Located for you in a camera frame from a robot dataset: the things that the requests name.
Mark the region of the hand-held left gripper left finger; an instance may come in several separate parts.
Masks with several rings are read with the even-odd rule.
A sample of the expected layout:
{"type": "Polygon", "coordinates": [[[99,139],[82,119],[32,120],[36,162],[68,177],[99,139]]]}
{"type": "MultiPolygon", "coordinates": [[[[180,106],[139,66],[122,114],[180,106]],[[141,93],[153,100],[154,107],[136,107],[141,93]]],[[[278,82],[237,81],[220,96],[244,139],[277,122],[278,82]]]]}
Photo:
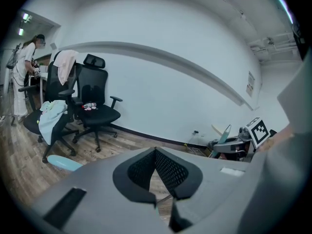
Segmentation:
{"type": "Polygon", "coordinates": [[[149,191],[154,149],[90,162],[37,198],[38,224],[53,234],[166,234],[149,191]]]}

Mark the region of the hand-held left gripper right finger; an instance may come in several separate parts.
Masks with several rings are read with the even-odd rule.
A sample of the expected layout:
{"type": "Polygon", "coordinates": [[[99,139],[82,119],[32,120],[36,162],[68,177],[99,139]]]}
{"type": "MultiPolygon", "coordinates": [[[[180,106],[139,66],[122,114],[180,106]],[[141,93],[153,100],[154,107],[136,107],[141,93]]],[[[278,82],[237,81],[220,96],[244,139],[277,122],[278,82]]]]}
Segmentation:
{"type": "Polygon", "coordinates": [[[158,234],[248,234],[251,163],[156,148],[156,170],[173,196],[170,227],[158,234]]]}

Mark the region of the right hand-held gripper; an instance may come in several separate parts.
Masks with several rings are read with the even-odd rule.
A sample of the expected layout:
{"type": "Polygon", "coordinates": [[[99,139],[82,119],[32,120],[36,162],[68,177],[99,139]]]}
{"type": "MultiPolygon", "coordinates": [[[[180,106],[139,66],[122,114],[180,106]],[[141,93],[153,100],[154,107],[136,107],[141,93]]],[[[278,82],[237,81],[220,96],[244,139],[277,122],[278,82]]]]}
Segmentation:
{"type": "Polygon", "coordinates": [[[245,150],[246,156],[242,161],[251,162],[257,148],[270,135],[262,118],[256,117],[245,127],[239,129],[238,136],[227,138],[225,143],[215,144],[213,150],[217,153],[236,153],[245,150]]]}

